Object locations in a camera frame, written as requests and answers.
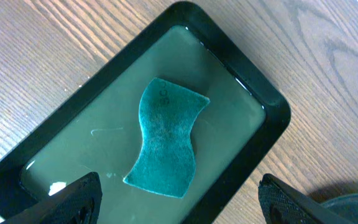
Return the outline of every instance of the rectangular tray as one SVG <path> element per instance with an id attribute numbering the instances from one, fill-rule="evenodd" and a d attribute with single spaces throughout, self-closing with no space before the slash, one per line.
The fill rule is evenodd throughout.
<path id="1" fill-rule="evenodd" d="M 173 26 L 185 26 L 264 107 L 265 121 L 209 188 L 184 223 L 212 222 L 241 187 L 290 122 L 290 107 L 256 66 L 197 5 L 170 6 L 92 79 L 0 161 L 0 216 L 7 219 L 37 200 L 19 183 L 23 166 L 123 71 Z"/>

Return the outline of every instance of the green fabric piece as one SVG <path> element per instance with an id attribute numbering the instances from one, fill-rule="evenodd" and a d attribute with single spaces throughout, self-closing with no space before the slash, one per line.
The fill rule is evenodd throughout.
<path id="1" fill-rule="evenodd" d="M 208 104 L 205 96 L 153 79 L 139 105 L 142 149 L 124 182 L 155 194 L 182 198 L 196 171 L 190 132 Z"/>

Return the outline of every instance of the teal sponge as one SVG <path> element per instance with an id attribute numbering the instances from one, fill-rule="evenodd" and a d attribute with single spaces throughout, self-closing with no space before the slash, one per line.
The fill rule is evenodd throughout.
<path id="1" fill-rule="evenodd" d="M 153 79 L 139 105 L 142 150 L 124 182 L 155 194 L 182 198 L 196 170 L 190 132 L 208 104 L 205 96 Z"/>

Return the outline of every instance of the table surface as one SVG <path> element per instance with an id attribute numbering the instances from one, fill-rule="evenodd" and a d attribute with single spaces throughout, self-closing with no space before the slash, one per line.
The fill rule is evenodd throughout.
<path id="1" fill-rule="evenodd" d="M 0 159 L 172 2 L 0 1 Z M 216 223 L 264 222 L 265 173 L 318 202 L 358 192 L 357 1 L 196 2 L 292 110 Z"/>

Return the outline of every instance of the wood grain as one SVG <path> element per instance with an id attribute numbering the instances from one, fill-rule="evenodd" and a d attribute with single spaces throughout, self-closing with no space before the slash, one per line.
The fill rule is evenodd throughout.
<path id="1" fill-rule="evenodd" d="M 0 158 L 172 2 L 0 1 Z M 264 223 L 264 173 L 319 202 L 358 192 L 358 3 L 195 2 L 292 110 L 286 132 L 216 223 Z"/>

